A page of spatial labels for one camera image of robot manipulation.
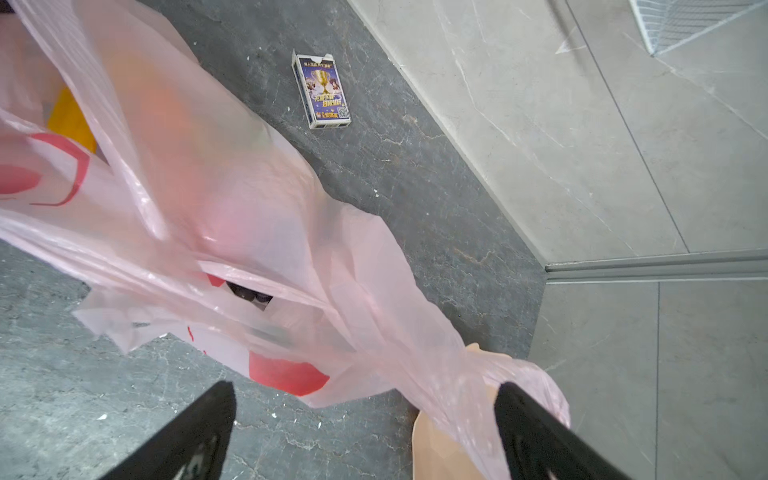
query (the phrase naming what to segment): dark gray floor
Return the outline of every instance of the dark gray floor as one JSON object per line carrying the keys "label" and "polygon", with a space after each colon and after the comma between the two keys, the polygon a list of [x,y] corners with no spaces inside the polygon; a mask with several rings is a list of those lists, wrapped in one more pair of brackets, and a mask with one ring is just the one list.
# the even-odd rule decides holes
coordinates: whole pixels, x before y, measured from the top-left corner
{"label": "dark gray floor", "polygon": [[[467,343],[528,355],[543,269],[346,2],[147,3],[332,196],[384,218]],[[336,57],[348,128],[307,129],[294,48]],[[0,260],[0,479],[97,478],[221,378],[240,423],[223,479],[410,478],[415,413],[398,393],[311,410],[170,336],[122,356],[68,314],[85,286],[4,243]]]}

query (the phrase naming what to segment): pink plastic bag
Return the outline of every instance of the pink plastic bag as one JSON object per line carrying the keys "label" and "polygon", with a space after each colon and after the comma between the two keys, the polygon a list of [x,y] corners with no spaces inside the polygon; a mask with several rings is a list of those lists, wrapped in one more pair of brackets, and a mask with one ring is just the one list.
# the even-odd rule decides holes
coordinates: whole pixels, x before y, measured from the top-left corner
{"label": "pink plastic bag", "polygon": [[[74,312],[88,328],[126,352],[171,332],[315,407],[396,388],[487,478],[509,472],[484,383],[517,382],[569,423],[537,366],[464,349],[381,218],[330,198],[165,18],[130,0],[12,4],[0,237],[92,287]],[[43,126],[64,83],[107,162]],[[274,299],[261,311],[222,279]]]}

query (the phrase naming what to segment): white mesh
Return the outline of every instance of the white mesh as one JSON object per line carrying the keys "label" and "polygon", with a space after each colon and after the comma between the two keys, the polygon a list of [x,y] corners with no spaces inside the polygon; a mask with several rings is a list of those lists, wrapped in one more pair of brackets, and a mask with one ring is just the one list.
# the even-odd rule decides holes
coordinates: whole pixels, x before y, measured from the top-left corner
{"label": "white mesh", "polygon": [[766,0],[630,0],[645,48],[658,55],[758,7]]}

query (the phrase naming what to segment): gold trophy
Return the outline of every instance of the gold trophy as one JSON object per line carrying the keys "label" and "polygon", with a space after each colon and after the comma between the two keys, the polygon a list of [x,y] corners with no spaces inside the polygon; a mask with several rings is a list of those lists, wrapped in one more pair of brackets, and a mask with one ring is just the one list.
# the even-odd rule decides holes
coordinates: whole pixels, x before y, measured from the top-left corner
{"label": "gold trophy", "polygon": [[323,86],[323,93],[327,94],[328,89],[326,88],[326,85],[328,85],[328,82],[331,79],[331,74],[325,70],[312,70],[312,78]]}

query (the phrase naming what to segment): plastic bag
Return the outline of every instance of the plastic bag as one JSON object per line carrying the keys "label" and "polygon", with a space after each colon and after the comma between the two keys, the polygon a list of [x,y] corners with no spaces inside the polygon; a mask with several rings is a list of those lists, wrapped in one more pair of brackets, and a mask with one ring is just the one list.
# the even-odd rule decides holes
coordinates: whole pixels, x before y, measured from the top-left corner
{"label": "plastic bag", "polygon": [[[537,366],[464,349],[381,218],[330,198],[165,18],[133,1],[11,3],[0,237],[92,287],[74,312],[88,328],[124,351],[171,332],[315,407],[397,388],[486,478],[509,472],[485,383],[517,382],[569,423]],[[65,84],[106,161],[45,128]],[[261,311],[222,279],[274,298]]]}

